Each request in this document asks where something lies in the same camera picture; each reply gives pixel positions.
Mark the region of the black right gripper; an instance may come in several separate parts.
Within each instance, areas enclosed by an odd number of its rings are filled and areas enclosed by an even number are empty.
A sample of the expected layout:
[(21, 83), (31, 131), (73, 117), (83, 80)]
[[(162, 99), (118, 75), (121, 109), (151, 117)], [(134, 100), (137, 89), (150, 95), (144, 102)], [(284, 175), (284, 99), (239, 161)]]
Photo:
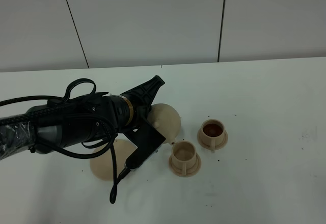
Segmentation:
[(120, 130), (134, 129), (141, 118), (147, 118), (152, 102), (165, 82), (158, 76), (126, 91), (112, 96), (112, 103)]

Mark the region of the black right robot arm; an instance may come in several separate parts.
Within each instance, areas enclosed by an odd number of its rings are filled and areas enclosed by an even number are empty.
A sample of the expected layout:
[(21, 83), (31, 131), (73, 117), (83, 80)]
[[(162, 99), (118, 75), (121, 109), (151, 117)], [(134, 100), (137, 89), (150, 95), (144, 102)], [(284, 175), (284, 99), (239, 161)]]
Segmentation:
[(126, 166), (133, 170), (142, 165), (165, 141), (147, 119), (164, 81), (155, 76), (120, 95), (93, 89), (71, 98), (74, 87), (88, 82), (87, 78), (77, 79), (63, 97), (44, 96), (45, 105), (2, 118), (1, 159), (25, 150), (40, 154), (57, 151), (72, 156), (67, 151), (69, 146), (97, 140), (110, 144), (121, 133), (136, 146)]

